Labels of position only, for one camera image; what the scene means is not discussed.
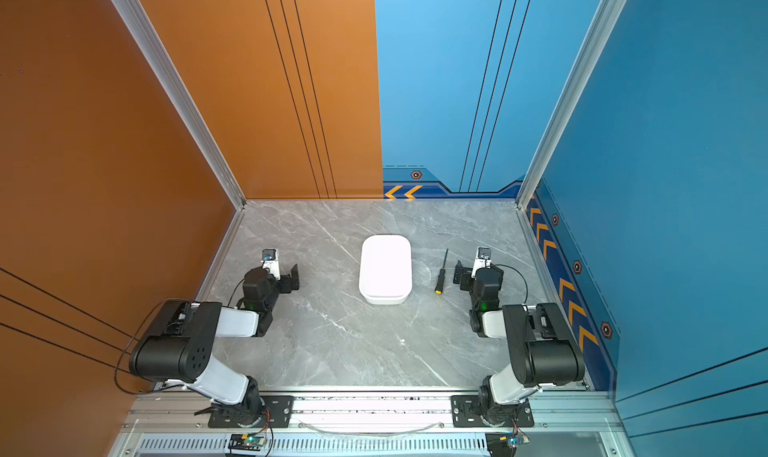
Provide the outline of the black screwdriver with yellow tip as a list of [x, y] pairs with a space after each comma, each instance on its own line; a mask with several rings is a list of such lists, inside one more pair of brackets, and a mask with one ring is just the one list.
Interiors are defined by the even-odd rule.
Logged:
[[441, 295], [443, 293], [443, 290], [444, 290], [444, 284], [445, 284], [445, 278], [446, 278], [446, 268], [445, 268], [445, 266], [446, 266], [446, 263], [447, 263], [448, 252], [449, 252], [449, 250], [446, 249], [445, 250], [445, 254], [444, 254], [444, 258], [443, 258], [443, 263], [442, 263], [442, 266], [441, 266], [441, 268], [439, 270], [439, 273], [438, 273], [438, 278], [437, 278], [437, 282], [436, 282], [435, 289], [434, 289], [434, 292], [437, 295]]

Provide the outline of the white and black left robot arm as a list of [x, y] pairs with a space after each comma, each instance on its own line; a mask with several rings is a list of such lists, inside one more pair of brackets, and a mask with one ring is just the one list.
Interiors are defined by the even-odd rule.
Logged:
[[209, 400], [199, 415], [211, 428], [286, 428], [292, 396], [263, 396], [257, 380], [230, 368], [213, 355], [218, 338], [260, 338], [273, 322], [282, 295], [300, 289], [299, 268], [281, 274], [265, 261], [248, 271], [243, 297], [235, 307], [220, 302], [165, 302], [132, 350], [129, 371], [154, 383], [181, 386]]

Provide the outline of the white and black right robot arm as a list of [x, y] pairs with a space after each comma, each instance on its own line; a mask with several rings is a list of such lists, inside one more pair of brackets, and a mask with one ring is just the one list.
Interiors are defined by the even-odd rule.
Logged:
[[538, 392], [584, 379], [583, 353], [555, 303], [502, 305], [503, 269], [491, 263], [469, 268], [458, 263], [453, 281], [469, 293], [472, 331], [507, 344], [508, 363], [487, 376], [478, 397], [463, 401], [457, 424], [531, 427], [529, 404]]

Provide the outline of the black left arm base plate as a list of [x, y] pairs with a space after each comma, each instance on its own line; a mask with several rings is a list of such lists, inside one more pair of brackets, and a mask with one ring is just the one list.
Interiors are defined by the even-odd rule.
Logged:
[[214, 429], [248, 429], [256, 431], [268, 426], [271, 429], [285, 429], [293, 414], [293, 395], [262, 394], [259, 413], [235, 410], [233, 406], [218, 404], [209, 414], [208, 427]]

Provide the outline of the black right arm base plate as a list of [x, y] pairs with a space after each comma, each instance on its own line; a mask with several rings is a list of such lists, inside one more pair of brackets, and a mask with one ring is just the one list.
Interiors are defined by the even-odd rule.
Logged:
[[477, 395], [453, 395], [450, 402], [453, 425], [457, 428], [535, 426], [529, 402], [508, 405], [491, 402], [483, 406]]

